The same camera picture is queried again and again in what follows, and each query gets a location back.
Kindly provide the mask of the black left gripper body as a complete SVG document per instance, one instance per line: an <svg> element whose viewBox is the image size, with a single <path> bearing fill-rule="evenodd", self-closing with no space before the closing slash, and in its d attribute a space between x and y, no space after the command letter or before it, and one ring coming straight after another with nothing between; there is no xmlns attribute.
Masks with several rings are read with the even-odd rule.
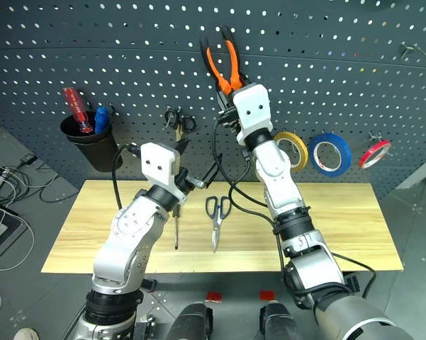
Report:
<svg viewBox="0 0 426 340"><path fill-rule="evenodd" d="M187 196L195 188L204 189L206 187L205 181L191 176L188 169L181 166L181 155L178 152L175 153L175 162L172 168L175 186L184 195Z"/></svg>

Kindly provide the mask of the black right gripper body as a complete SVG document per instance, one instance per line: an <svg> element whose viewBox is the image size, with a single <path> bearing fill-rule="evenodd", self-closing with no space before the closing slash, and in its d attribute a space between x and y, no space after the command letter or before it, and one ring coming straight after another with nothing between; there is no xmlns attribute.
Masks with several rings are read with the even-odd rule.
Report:
<svg viewBox="0 0 426 340"><path fill-rule="evenodd" d="M241 131L240 119L236 107L226 108L219 112L218 124L230 129L234 134Z"/></svg>

